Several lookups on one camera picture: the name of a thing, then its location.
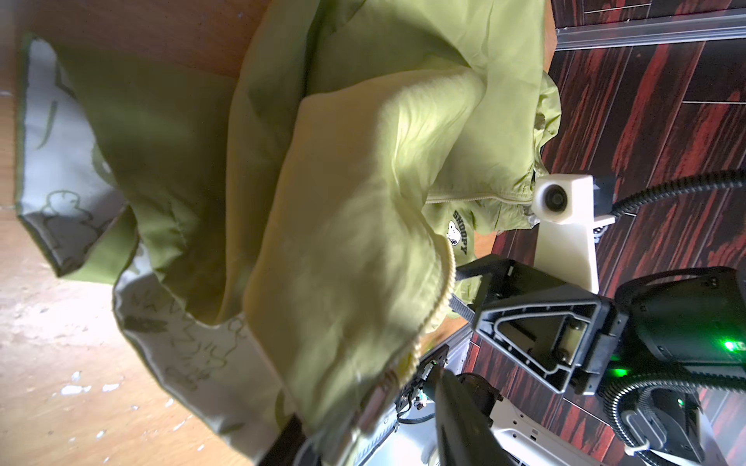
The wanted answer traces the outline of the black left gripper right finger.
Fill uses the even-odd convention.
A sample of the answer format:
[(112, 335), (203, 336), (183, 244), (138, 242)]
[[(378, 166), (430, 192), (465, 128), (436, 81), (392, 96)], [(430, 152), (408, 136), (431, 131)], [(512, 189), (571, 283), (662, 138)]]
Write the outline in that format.
[(490, 415), (502, 399), (485, 378), (444, 370), (435, 386), (439, 462), (445, 466), (511, 465), (491, 432)]

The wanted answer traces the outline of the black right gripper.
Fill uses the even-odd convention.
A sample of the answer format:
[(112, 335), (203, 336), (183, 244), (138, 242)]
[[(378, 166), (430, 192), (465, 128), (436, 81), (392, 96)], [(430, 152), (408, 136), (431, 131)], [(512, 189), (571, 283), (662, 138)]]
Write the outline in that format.
[(631, 374), (658, 370), (745, 377), (745, 270), (703, 267), (619, 286), (629, 320), (598, 298), (511, 298), (476, 316), (476, 333), (555, 393), (595, 393), (612, 359)]

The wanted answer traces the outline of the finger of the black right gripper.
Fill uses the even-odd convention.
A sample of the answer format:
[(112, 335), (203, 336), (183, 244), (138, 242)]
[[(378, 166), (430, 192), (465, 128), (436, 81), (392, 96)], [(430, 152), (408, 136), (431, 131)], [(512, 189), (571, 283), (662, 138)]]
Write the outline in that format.
[(491, 254), (456, 269), (456, 283), (477, 279), (477, 295), (462, 300), (456, 293), (450, 310), (469, 323), (476, 322), (483, 309), (491, 310), (497, 301), (564, 285), (562, 281), (514, 259)]

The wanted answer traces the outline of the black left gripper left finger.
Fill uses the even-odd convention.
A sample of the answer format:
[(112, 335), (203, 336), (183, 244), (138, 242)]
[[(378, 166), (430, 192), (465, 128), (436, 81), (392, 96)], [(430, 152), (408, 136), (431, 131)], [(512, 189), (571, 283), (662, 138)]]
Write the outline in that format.
[(291, 466), (306, 440), (302, 421), (297, 416), (292, 416), (269, 451), (256, 465)]

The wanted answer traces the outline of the green jacket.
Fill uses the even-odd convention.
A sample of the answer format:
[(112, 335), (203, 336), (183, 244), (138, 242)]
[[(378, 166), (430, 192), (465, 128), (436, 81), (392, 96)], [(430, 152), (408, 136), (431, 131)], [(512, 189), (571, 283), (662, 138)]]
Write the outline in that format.
[(17, 213), (109, 283), (162, 386), (258, 460), (348, 465), (472, 241), (527, 229), (558, 132), (541, 1), (274, 1), (231, 79), (29, 34)]

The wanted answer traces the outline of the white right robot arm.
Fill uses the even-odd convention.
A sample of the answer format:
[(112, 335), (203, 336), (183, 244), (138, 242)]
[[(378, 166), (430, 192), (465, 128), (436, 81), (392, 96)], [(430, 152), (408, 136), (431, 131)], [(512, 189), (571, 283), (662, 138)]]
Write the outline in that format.
[(495, 413), (519, 463), (723, 465), (706, 394), (745, 390), (745, 274), (656, 273), (612, 297), (511, 259), (460, 266), (453, 302), (477, 341), (470, 367), (517, 409)]

